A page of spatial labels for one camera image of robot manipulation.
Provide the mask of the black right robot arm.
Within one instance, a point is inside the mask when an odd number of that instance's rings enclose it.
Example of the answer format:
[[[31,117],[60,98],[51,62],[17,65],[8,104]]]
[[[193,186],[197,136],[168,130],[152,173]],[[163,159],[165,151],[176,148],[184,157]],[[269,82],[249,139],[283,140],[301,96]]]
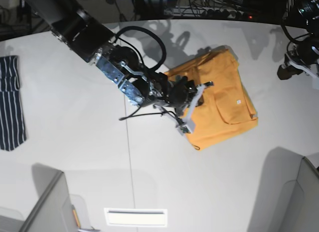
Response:
[[[51,26],[53,34],[85,62],[94,63],[138,107],[155,104],[171,107],[177,115],[199,99],[194,81],[186,76],[176,81],[157,70],[166,60],[162,40],[148,29],[127,26],[113,33],[90,16],[76,0],[25,0]],[[148,68],[131,44],[117,41],[127,31],[139,31],[154,39],[161,50],[159,62]]]

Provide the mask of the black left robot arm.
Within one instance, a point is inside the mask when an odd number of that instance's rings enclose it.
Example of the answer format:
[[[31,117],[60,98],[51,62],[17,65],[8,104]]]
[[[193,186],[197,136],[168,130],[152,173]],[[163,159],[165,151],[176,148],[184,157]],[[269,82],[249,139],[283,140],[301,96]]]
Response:
[[[282,20],[281,28],[289,40],[284,63],[277,71],[280,80],[288,80],[303,72],[313,79],[319,78],[319,71],[312,66],[319,65],[319,0],[294,0],[294,7],[306,23],[308,33],[293,38]]]

